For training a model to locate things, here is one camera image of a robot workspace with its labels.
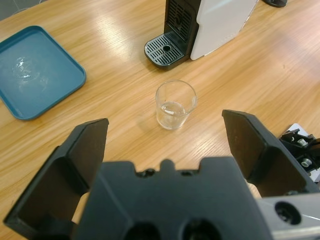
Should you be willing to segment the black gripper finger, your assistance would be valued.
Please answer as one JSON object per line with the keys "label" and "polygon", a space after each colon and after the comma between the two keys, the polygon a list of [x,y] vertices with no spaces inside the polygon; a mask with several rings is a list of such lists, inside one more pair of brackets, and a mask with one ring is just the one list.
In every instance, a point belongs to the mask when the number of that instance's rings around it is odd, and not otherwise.
{"label": "black gripper finger", "polygon": [[104,158],[109,121],[77,125],[46,159],[3,223],[28,240],[70,240],[81,197],[91,189]]}
{"label": "black gripper finger", "polygon": [[289,150],[253,114],[222,111],[231,154],[262,197],[319,193]]}

